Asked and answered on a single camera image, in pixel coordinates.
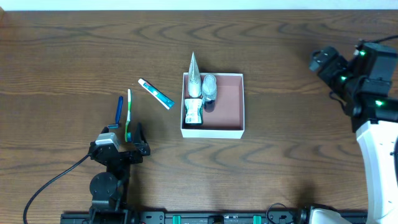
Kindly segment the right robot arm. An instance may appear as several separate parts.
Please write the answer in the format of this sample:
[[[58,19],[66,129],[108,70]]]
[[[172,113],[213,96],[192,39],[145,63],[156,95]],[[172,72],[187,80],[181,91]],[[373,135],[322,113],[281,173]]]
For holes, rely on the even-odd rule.
[[[350,61],[333,47],[310,59],[351,119],[365,167],[367,223],[397,223],[397,100],[388,96],[396,66],[397,51],[375,42],[357,45]]]

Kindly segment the small green toothpaste tube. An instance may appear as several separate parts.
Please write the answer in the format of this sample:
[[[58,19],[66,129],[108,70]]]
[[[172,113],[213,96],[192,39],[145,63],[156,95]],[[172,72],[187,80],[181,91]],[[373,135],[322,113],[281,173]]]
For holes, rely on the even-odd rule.
[[[148,81],[140,78],[138,83],[147,90],[157,101],[159,101],[167,110],[171,109],[175,104],[170,98],[165,96],[161,91],[159,91],[156,87],[151,85]]]

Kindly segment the green white sachet pack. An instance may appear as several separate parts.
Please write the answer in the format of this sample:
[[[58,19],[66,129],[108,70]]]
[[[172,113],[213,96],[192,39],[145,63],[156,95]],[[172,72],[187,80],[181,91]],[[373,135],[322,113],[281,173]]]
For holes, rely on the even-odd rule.
[[[184,100],[186,125],[203,124],[203,103],[201,98],[189,98]]]

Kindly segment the white Pantene tube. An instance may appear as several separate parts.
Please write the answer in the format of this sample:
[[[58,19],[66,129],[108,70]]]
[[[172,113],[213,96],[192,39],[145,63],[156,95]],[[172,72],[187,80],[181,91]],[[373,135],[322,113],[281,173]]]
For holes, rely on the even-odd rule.
[[[201,97],[201,75],[198,69],[198,64],[195,58],[195,54],[192,53],[190,66],[188,69],[188,94],[191,98]]]

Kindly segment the blue foam soap pump bottle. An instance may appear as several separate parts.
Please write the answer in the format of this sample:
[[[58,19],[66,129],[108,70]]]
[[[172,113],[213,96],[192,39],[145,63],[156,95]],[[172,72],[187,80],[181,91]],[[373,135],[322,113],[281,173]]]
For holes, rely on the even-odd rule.
[[[214,75],[206,75],[202,83],[203,108],[207,113],[214,111],[217,98],[217,84]]]

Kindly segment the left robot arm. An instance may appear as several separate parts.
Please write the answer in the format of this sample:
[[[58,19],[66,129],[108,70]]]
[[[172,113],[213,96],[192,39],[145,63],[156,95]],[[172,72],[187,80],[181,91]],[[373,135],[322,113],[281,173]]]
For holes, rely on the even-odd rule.
[[[104,165],[105,172],[95,175],[90,182],[92,206],[90,223],[139,223],[139,214],[127,205],[131,166],[143,162],[150,155],[150,147],[138,123],[132,138],[134,149],[120,151],[115,133],[105,127],[97,139],[90,143],[90,159]]]

